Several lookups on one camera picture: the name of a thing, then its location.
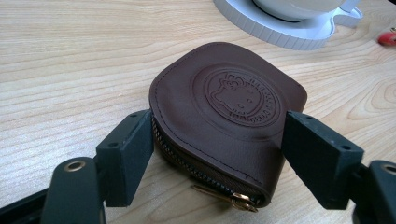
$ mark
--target wood grain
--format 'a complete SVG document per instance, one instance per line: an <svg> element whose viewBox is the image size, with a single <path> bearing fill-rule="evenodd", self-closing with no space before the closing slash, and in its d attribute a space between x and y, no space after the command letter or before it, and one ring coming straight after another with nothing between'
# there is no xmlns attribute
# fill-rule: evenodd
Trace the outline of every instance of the wood grain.
<svg viewBox="0 0 396 224"><path fill-rule="evenodd" d="M362 0L356 29L337 26L324 48L282 49L227 21L211 0L1 1L0 207L50 183L62 161L92 157L128 114L149 108L149 85L205 43L250 49L300 82L304 112L366 150L363 163L396 162L396 48L376 38L396 26L396 6ZM190 188L156 151L128 208L110 223L351 223L354 207L326 211L286 163L258 214Z"/></svg>

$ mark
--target leather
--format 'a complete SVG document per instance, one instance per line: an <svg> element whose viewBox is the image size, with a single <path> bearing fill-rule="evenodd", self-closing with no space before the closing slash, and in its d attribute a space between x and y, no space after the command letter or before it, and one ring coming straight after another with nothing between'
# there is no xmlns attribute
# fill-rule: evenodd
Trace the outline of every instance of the leather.
<svg viewBox="0 0 396 224"><path fill-rule="evenodd" d="M165 68L149 91L163 135L202 168L258 191L262 206L271 201L283 167L286 112L303 111L306 97L299 83L228 43L189 52Z"/></svg>

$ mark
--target stitching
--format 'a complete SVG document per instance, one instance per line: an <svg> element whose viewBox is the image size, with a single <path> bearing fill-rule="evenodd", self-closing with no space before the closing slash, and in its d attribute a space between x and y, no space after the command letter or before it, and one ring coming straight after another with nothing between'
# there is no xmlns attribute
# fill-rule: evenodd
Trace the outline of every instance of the stitching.
<svg viewBox="0 0 396 224"><path fill-rule="evenodd" d="M200 51L202 51L202 50L204 50L204 49L207 49L208 47L216 46L216 45L225 45L225 44L222 44L222 43L208 44L207 46L198 48L198 49L196 49L194 52L191 52L187 57L184 57L183 60L181 60L181 61L178 62L177 64L174 64L171 68L168 69L168 71L160 78L160 80L158 80L158 82L157 82L157 84L156 84L156 86L155 86L155 101L156 101L157 105L158 105L157 90L158 90L158 85L159 85L159 83L160 83L160 82L161 82L172 70L174 70L176 67L178 67L181 63L183 63L183 62L186 61L187 59L191 58L191 57L194 56L196 53L198 53L198 52L200 52ZM248 175L248 174L246 174L246 173L244 173L244 172L242 172L242 171L240 171L240 170L238 170L238 169L233 168L233 167L230 166L230 165L225 164L224 162L222 162L222 161L220 161L220 160L218 160L218 159L216 159L216 158L214 158L214 157L212 157L212 156L206 154L205 152L203 152L203 151L202 151L201 149L199 149L198 147L195 147L195 146L191 145L190 143L188 143L188 142L186 142L186 141L180 139L180 138L169 128L169 126L167 125L166 121L163 119L163 114L162 114L162 111L161 111L161 109L160 109L159 107L158 107L158 110L160 111L160 117L161 117L161 119L163 120L163 123L164 123L165 126L168 128L168 130L170 130L171 133L172 133L178 140L180 140L181 142L183 142L183 143L189 145L190 147L192 147L192 148L194 148L194 149L200 151L201 153L205 154L207 157L212 158L213 160L215 160L215 161L221 163L222 165L224 165L224 166L226 166L226 167L229 167L229 168L231 168L232 170L234 170L234 171L236 171L236 172L238 172L238 173L240 173L240 174L243 174L243 175L246 175L246 176L250 177L251 179L253 179L254 181L258 182L258 183L261 184L261 185L263 184L261 181L259 181L258 179L254 178L253 176Z"/></svg>

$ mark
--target brown leather coin purse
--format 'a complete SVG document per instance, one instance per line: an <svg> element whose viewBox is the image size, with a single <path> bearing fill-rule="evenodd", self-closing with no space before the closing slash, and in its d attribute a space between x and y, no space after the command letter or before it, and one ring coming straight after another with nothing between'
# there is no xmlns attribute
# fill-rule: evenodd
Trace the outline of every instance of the brown leather coin purse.
<svg viewBox="0 0 396 224"><path fill-rule="evenodd" d="M165 158L209 187L200 190L216 191L249 211L271 201L284 163L286 112L301 112L305 101L299 83L228 43L189 52L165 68L149 91Z"/></svg>

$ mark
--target red object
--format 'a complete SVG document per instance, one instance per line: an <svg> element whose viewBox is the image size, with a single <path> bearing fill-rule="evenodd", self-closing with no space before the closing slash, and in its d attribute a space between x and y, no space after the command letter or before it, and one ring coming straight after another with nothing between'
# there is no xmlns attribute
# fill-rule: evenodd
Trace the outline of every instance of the red object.
<svg viewBox="0 0 396 224"><path fill-rule="evenodd" d="M396 33L386 32L378 38L378 43L385 46L396 46Z"/></svg>

